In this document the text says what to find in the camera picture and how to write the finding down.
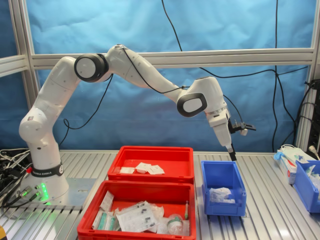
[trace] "red plastic bin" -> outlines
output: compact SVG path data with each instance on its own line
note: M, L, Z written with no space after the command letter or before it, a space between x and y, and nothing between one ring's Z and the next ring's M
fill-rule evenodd
M164 174L119 173L121 167L135 168L141 162L159 165ZM194 184L194 176L194 155L190 147L123 146L108 171L108 179L117 181Z
M163 206L164 217L171 214L185 215L186 201L189 201L190 236L156 234L146 232L124 232L92 230L91 226L98 213L99 206L107 193L114 195L111 211L126 208L141 201ZM104 181L92 199L78 227L79 240L195 240L196 214L194 185L188 183Z

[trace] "aluminum frame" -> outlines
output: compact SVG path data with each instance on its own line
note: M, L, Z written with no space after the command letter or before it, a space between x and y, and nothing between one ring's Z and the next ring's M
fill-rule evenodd
M35 54L26 0L8 0L18 56L0 58L0 77L21 72L29 109L40 90L36 70L52 69L64 56L79 54ZM310 48L269 48L239 50L209 50L184 52L140 53L156 68L197 68L230 66L310 65L307 82L320 77L319 35L320 0L316 1L314 29ZM316 91L311 90L306 101L314 103ZM312 118L313 105L306 104L302 110L305 117ZM307 149L311 123L301 119L296 144Z

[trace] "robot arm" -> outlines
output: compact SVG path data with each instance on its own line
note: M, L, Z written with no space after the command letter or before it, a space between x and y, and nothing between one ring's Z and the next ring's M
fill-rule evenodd
M53 126L60 113L81 80L98 83L106 81L111 74L117 74L138 87L164 94L176 103L178 112L185 117L204 111L220 144L227 148L231 159L236 160L230 132L243 130L243 125L231 125L227 104L214 77L199 78L185 90L164 78L142 56L118 44L105 55L83 54L77 59L60 59L31 110L22 119L19 134L30 149L33 166L31 175L23 179L20 187L31 187L40 192L34 202L43 203L65 196L69 188L63 174L59 146L53 136Z
M228 129L230 113L214 77L199 78L184 90L164 78L142 56L121 44L112 47L106 55L84 54L78 57L74 71L86 82L102 82L110 74L117 74L138 87L152 88L174 101L184 117L194 117L204 111L220 144L229 153L234 152Z

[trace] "blue plastic bin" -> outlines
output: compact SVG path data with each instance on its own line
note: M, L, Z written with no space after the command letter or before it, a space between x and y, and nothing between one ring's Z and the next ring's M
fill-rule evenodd
M320 161L310 160L308 162L300 163L296 161L294 187L307 211L309 213L320 213L319 191L306 174L306 170L312 165L315 165L313 172L320 174Z
M201 161L204 213L220 216L245 216L247 194L234 161ZM209 190L228 188L235 203L210 202Z

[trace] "slotted aluminum table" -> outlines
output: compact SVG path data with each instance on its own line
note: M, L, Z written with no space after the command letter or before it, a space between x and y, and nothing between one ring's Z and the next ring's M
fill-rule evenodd
M12 209L1 213L0 225L9 240L77 239L77 225L118 151L61 151L70 178L96 178L83 210L52 206ZM246 193L246 216L207 216L204 213L200 161L230 161L226 152L195 152L197 239L201 240L316 240L320 214L309 214L295 189L286 183L271 153L237 153Z

